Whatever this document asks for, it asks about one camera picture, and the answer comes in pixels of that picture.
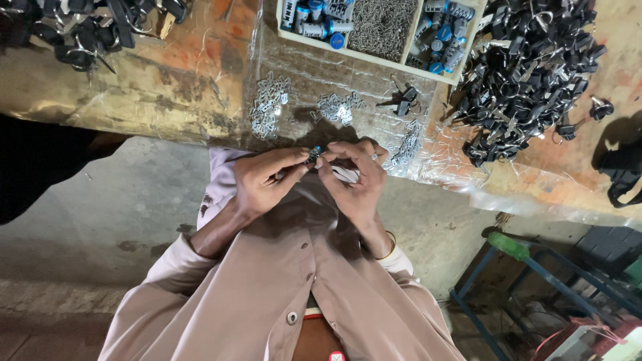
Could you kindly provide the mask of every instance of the concrete floor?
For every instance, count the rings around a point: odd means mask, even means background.
[[[208,164],[202,147],[129,139],[0,227],[0,279],[136,285],[177,231],[196,224]],[[396,177],[379,212],[437,299],[448,297],[496,216],[470,208],[465,195]],[[573,245],[588,227],[513,217],[507,231]]]

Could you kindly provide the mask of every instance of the beige shirt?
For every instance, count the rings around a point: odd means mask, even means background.
[[[99,360],[290,361],[310,291],[351,361],[464,360],[403,251],[378,262],[359,239],[308,174],[220,260],[181,234],[125,295]]]

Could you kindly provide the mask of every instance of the hand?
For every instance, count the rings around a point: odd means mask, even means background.
[[[318,172],[324,186],[330,192],[339,210],[354,224],[363,236],[368,249],[375,258],[383,258],[392,251],[392,241],[377,214],[377,202],[386,179],[381,167],[388,157],[388,151],[370,141],[356,145],[332,142],[328,152],[317,159]],[[334,176],[331,161],[349,159],[360,175],[357,183],[343,183]]]
[[[239,211],[256,219],[276,206],[314,166],[300,164],[308,158],[308,152],[308,148],[283,148],[237,160],[234,177]],[[282,178],[277,178],[279,171],[291,166],[294,167]]]

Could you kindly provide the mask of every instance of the plastic sheet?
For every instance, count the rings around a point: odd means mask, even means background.
[[[248,81],[245,94],[251,98],[256,91],[256,80],[269,70],[290,76],[293,94],[277,123],[279,138],[272,142],[251,139],[249,148],[324,146],[328,139],[355,141],[370,137],[394,155],[408,132],[406,125],[416,118],[423,129],[419,139],[421,149],[408,164],[386,162],[384,168],[389,175],[469,195],[470,205],[481,209],[521,216],[537,215],[550,220],[642,228],[641,212],[632,207],[614,209],[610,205],[605,195],[608,181],[591,168],[590,159],[587,161],[604,124],[584,125],[577,139],[562,145],[553,142],[551,129],[544,139],[531,140],[531,147],[514,162],[488,164],[489,176],[475,168],[462,152],[464,143],[473,138],[473,129],[451,130],[440,121],[447,117],[443,104],[447,87],[440,85],[435,92],[436,82],[279,39],[275,17],[273,5],[265,4],[263,21],[257,24],[260,39],[257,39],[252,55],[255,66],[251,69],[256,69],[256,73]],[[400,118],[389,110],[375,108],[375,104],[390,100],[392,93],[397,91],[390,78],[392,73],[419,91],[421,110],[413,109],[417,114]],[[345,96],[353,91],[368,105],[367,109],[353,111],[353,127],[342,128],[338,123],[326,121],[317,125],[312,123],[309,111],[317,108],[319,96],[332,93]],[[571,113],[571,119],[581,117],[582,112],[590,108],[585,100],[580,100],[578,105],[575,113]],[[425,116],[426,107],[430,106],[428,116]],[[288,124],[286,119],[290,117],[298,122]]]
[[[445,87],[440,85],[436,92],[434,81],[280,39],[275,2],[261,8],[260,1],[236,1],[224,23],[229,5],[196,0],[190,5],[191,17],[174,26],[165,43],[141,42],[136,49],[107,57],[117,75],[99,68],[87,76],[47,51],[7,49],[0,57],[5,80],[0,109],[24,119],[252,151],[370,137],[395,154],[408,132],[406,125],[416,118],[422,125],[421,149],[408,164],[384,164],[390,175],[467,194],[470,204],[482,209],[641,228],[638,207],[610,205],[608,177],[592,169],[591,158],[610,139],[611,121],[616,128],[639,134],[630,126],[636,124],[630,117],[639,110],[636,101],[642,96],[638,57],[611,54],[641,51],[642,45],[627,39],[635,35],[630,24],[642,16],[642,8],[597,3],[603,8],[596,9],[600,16],[595,37],[600,44],[609,42],[609,52],[600,58],[600,70],[586,95],[610,97],[614,116],[601,123],[590,121],[591,102],[582,98],[571,122],[588,119],[575,140],[558,146],[546,133],[545,139],[533,139],[513,163],[488,165],[488,176],[461,152],[464,142],[472,139],[471,129],[452,131],[440,123],[446,115]],[[278,139],[263,142],[252,135],[247,110],[256,95],[256,81],[269,70],[291,78],[292,94],[276,124]],[[417,88],[421,108],[412,109],[416,114],[400,118],[375,108],[397,91],[391,74]],[[353,91],[368,107],[353,110],[352,127],[313,123],[309,112],[317,109],[321,95],[345,97]],[[297,122],[290,124],[289,118]]]

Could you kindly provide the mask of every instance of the workbench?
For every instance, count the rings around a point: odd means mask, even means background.
[[[425,130],[422,148],[410,164],[386,163],[390,175],[468,194],[471,205],[483,209],[642,227],[642,211],[636,206],[611,206],[606,195],[609,178],[591,165],[594,152],[603,153],[607,141],[626,142],[640,135],[642,44],[635,39],[642,36],[642,6],[635,0],[596,4],[594,37],[608,52],[570,113],[571,123],[586,119],[577,138],[558,145],[559,138],[549,129],[544,139],[532,139],[514,162],[489,164],[489,176],[462,153],[475,129],[444,126],[451,112],[446,105],[448,85],[281,39],[276,34],[276,1],[195,0],[189,6],[191,15],[174,25],[165,40],[140,38],[135,49],[109,55],[116,75],[104,66],[92,73],[76,72],[56,61],[49,50],[35,46],[7,49],[0,56],[0,112],[257,152],[370,137],[394,154],[408,132],[407,124],[418,119]],[[260,141],[252,134],[248,109],[256,97],[256,82],[269,70],[275,77],[289,76],[292,92],[279,116],[279,137]],[[413,108],[416,114],[400,118],[375,107],[397,91],[393,73],[419,91],[421,109]],[[321,95],[344,98],[353,91],[368,105],[353,109],[353,127],[313,123],[309,113],[317,109]],[[592,94],[615,106],[615,113],[601,123],[588,115]],[[290,118],[297,122],[288,123]]]

